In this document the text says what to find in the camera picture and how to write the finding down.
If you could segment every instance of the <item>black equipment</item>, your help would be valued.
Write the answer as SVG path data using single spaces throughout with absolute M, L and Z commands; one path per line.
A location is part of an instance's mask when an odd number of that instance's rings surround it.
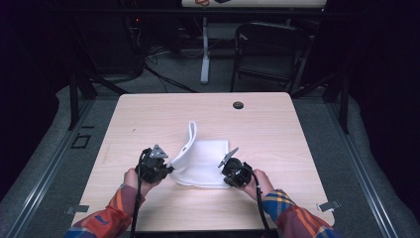
M 172 173 L 173 167 L 167 167 L 164 159 L 167 154 L 155 145 L 153 149 L 147 148 L 140 155 L 139 164 L 136 166 L 136 172 L 142 180 L 152 183 L 166 178 L 167 174 Z
M 257 205 L 259 207 L 260 217 L 262 218 L 262 224 L 265 230 L 264 237 L 273 237 L 269 230 L 268 223 L 266 223 L 265 215 L 263 213 L 262 191 L 259 179 L 254 174 L 253 168 L 251 168 L 247 163 L 241 163 L 240 160 L 232 158 L 232 156 L 238 151 L 238 149 L 239 148 L 237 147 L 235 148 L 235 150 L 229 152 L 219 165 L 219 168 L 225 166 L 222 170 L 222 174 L 225 176 L 223 181 L 230 186 L 239 188 L 242 187 L 244 184 L 250 183 L 251 177 L 254 177 L 254 181 L 257 187 Z
M 136 233 L 137 216 L 139 214 L 140 201 L 142 200 L 142 181 L 144 180 L 149 183 L 159 181 L 166 178 L 167 174 L 170 174 L 173 171 L 173 167 L 168 168 L 166 164 L 164 164 L 165 158 L 167 158 L 167 154 L 161 149 L 161 147 L 158 144 L 156 144 L 153 149 L 144 149 L 139 157 L 139 163 L 136 166 L 139 187 L 137 190 L 136 202 L 134 205 L 134 214 L 130 238 L 134 238 Z
M 252 170 L 246 162 L 242 164 L 240 160 L 231 158 L 222 170 L 223 181 L 230 186 L 241 187 L 251 181 Z

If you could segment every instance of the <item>metal bracket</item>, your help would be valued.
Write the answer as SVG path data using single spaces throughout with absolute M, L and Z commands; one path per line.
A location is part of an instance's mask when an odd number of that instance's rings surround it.
M 69 206 L 65 210 L 64 213 L 67 215 L 75 215 L 76 212 L 87 212 L 88 209 L 89 209 L 88 205 L 75 205 L 75 206 Z
M 80 136 L 80 133 L 77 133 L 77 137 L 75 138 L 75 140 L 74 140 L 74 141 L 73 141 L 73 143 L 71 144 L 70 149 L 86 149 L 87 144 L 89 143 L 90 137 L 91 137 L 90 135 L 83 135 L 83 136 Z M 82 145 L 77 145 L 77 144 L 78 144 L 78 143 L 77 143 L 78 139 L 85 139 L 85 140 L 84 140 L 84 144 L 82 144 Z
M 164 152 L 164 150 L 158 144 L 155 144 L 154 148 L 151 151 L 151 158 L 152 159 L 164 159 L 164 158 L 167 158 L 167 154 Z
M 338 200 L 333 200 L 329 202 L 325 202 L 323 204 L 316 204 L 318 210 L 325 212 L 325 211 L 334 211 L 335 209 L 341 206 Z

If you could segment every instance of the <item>wooden table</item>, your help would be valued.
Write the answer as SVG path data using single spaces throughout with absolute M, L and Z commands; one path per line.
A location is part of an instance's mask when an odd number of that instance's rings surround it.
M 241 101 L 245 107 L 235 109 Z M 120 97 L 73 222 L 103 209 L 136 166 L 142 150 L 159 144 L 175 158 L 189 121 L 197 140 L 227 139 L 235 157 L 267 173 L 300 206 L 334 224 L 331 212 L 317 210 L 327 201 L 296 112 L 286 93 L 125 94 Z M 167 177 L 151 190 L 140 208 L 139 231 L 263 229 L 257 204 L 236 188 L 183 186 Z M 269 225 L 275 227 L 267 217 Z

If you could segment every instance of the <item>hand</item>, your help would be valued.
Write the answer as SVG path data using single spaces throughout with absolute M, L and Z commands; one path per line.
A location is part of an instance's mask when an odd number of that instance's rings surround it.
M 145 197 L 149 193 L 149 191 L 155 186 L 157 186 L 160 182 L 161 180 L 149 183 L 143 180 L 142 186 L 140 188 L 141 190 L 140 193 L 142 194 L 143 197 Z M 139 187 L 138 176 L 134 168 L 131 168 L 127 172 L 124 173 L 124 183 L 130 187 L 138 189 Z
M 254 170 L 254 174 L 259 180 L 262 197 L 265 197 L 271 191 L 274 191 L 274 187 L 272 186 L 271 181 L 269 181 L 269 178 L 264 171 Z M 257 186 L 254 177 L 251 177 L 251 181 L 248 184 L 243 185 L 240 190 L 248 194 L 253 200 L 257 200 Z

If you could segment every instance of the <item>white cloth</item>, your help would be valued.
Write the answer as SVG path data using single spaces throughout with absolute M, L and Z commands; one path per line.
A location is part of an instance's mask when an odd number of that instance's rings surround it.
M 174 171 L 169 176 L 182 185 L 207 188 L 228 188 L 222 175 L 223 168 L 217 168 L 228 154 L 227 140 L 195 140 L 197 125 L 191 121 L 185 146 L 178 156 L 169 162 Z

